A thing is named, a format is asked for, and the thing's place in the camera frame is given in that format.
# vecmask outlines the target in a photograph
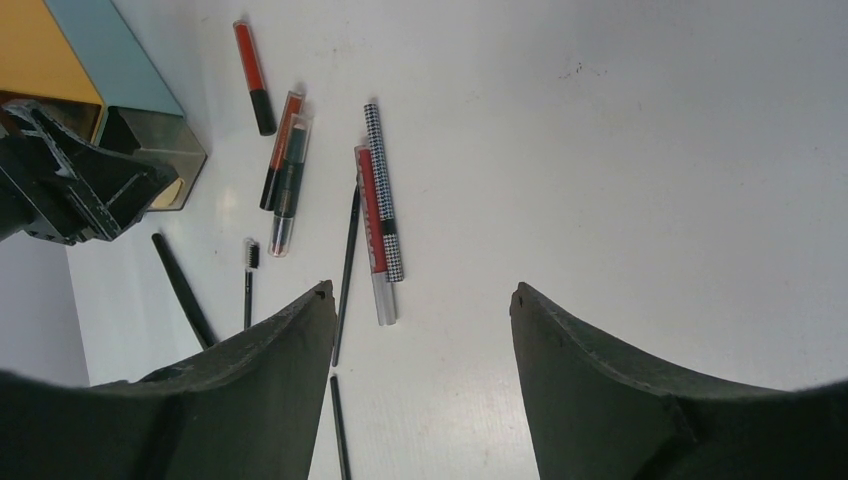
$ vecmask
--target black makeup brush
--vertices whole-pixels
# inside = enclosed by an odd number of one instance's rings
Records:
[[[259,244],[252,238],[244,240],[244,329],[250,328],[253,317],[253,272],[259,268]]]

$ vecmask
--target lip gloss tube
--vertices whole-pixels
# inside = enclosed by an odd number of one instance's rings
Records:
[[[355,149],[356,168],[359,173],[359,202],[362,208],[362,221],[365,223],[365,238],[368,240],[368,259],[371,262],[371,285],[374,287],[374,302],[377,305],[377,323],[383,327],[397,322],[395,294],[389,282],[389,268],[386,262],[386,250],[383,246],[383,231],[378,213],[377,187],[374,181],[374,168],[371,164],[371,151],[365,146]]]
[[[262,187],[262,198],[259,200],[259,208],[262,210],[270,212],[279,203],[280,172],[283,170],[283,157],[288,146],[291,120],[294,115],[300,114],[303,100],[304,96],[295,92],[289,92],[286,98],[286,108],[283,110],[283,118],[280,119],[280,130],[277,132],[274,151],[271,153],[271,163],[268,165],[268,174],[265,176],[265,185]]]
[[[250,26],[244,20],[238,20],[233,23],[233,30],[236,32],[236,42],[238,42],[241,64],[244,67],[244,76],[247,79],[247,89],[250,91],[250,101],[253,103],[253,113],[256,115],[259,134],[273,135],[277,131],[277,123],[274,110],[271,108],[271,98],[268,97],[268,90],[265,89],[265,82],[262,80],[262,70],[259,68],[259,59],[256,58]]]
[[[289,142],[280,172],[279,202],[274,209],[274,226],[268,246],[268,253],[275,257],[284,257],[289,252],[311,125],[312,122],[303,115],[295,115],[291,119]]]

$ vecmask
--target red lip gloss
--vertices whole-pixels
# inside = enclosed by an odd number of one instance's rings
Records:
[[[247,89],[250,91],[250,101],[253,103],[253,113],[256,115],[259,134],[273,135],[277,131],[277,123],[268,90],[265,89],[265,82],[262,80],[262,70],[259,69],[250,26],[247,22],[238,20],[233,23],[233,30],[236,32],[241,64],[244,67],[244,76],[247,78]]]
[[[371,261],[371,285],[377,304],[377,323],[380,326],[397,322],[395,294],[388,279],[388,263],[383,246],[383,231],[380,223],[379,202],[375,185],[374,169],[371,165],[371,150],[364,145],[356,147],[357,183],[362,196],[362,220],[365,223],[365,238],[368,239],[368,257]]]

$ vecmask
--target blue panel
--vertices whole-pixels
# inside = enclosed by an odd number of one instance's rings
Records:
[[[110,0],[44,0],[106,107],[183,115]]]

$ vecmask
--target black robotic mount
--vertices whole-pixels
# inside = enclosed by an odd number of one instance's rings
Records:
[[[0,241],[18,232],[111,241],[177,179],[173,167],[98,148],[34,100],[0,107]]]

